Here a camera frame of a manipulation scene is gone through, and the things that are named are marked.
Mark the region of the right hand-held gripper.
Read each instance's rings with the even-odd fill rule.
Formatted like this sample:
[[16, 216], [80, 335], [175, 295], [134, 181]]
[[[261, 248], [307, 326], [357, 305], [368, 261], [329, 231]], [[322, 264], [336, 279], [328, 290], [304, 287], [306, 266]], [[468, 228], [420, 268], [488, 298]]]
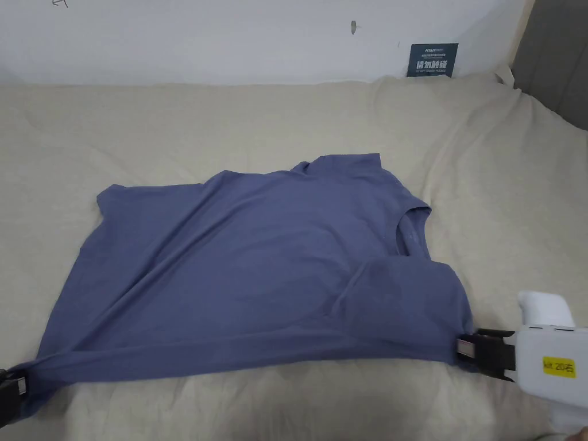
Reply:
[[457, 339], [457, 365], [467, 372], [515, 382], [546, 402], [554, 431], [567, 436], [587, 427], [587, 328], [575, 324], [557, 294], [521, 291], [522, 325], [479, 328]]

